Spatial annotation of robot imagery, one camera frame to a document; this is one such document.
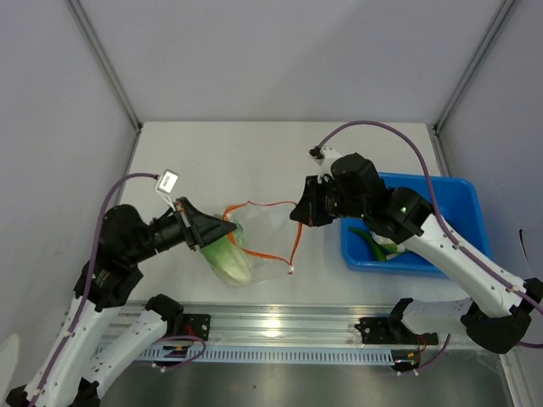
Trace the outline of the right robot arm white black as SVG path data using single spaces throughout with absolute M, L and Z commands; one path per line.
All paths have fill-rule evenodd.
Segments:
M 387 187 L 373 162 L 360 154 L 315 147 L 310 155 L 322 173 L 306 177 L 291 220 L 309 227 L 342 218 L 361 220 L 374 235 L 427 260 L 467 294 L 449 302 L 401 299 L 387 322 L 395 341 L 424 334 L 465 334 L 495 354 L 522 345 L 530 314 L 542 300 L 540 280 L 524 280 L 500 267 L 454 230 L 435 196 L 424 198 L 409 187 Z

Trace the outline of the clear zip bag orange zipper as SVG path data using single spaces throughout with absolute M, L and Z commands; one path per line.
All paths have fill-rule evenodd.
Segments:
M 253 279 L 249 285 L 293 275 L 303 231 L 302 224 L 289 219 L 294 206 L 292 201 L 247 201 L 228 206 L 216 215 L 237 225 L 237 230 L 227 236 L 252 260 Z

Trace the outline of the green lettuce head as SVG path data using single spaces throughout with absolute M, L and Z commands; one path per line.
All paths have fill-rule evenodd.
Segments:
M 252 260 L 241 248 L 232 243 L 228 236 L 202 248 L 200 253 L 215 274 L 226 284 L 245 286 L 252 282 Z

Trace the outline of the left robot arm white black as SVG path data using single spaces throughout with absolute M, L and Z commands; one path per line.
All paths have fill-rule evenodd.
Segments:
M 115 380 L 162 338 L 193 341 L 185 335 L 184 308 L 176 300 L 152 297 L 135 323 L 101 353 L 106 329 L 142 280 L 138 266 L 176 245 L 205 248 L 236 230 L 230 221 L 197 210 L 186 198 L 145 223 L 128 204 L 101 215 L 96 257 L 88 261 L 74 288 L 64 328 L 53 350 L 26 385 L 11 389 L 9 406 L 98 406 Z

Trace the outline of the white cauliflower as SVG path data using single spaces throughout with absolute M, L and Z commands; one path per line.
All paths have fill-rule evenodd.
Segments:
M 403 244 L 395 243 L 390 238 L 379 236 L 373 231 L 370 232 L 370 236 L 372 237 L 373 241 L 387 253 L 387 255 L 403 254 L 408 252 L 408 249 Z

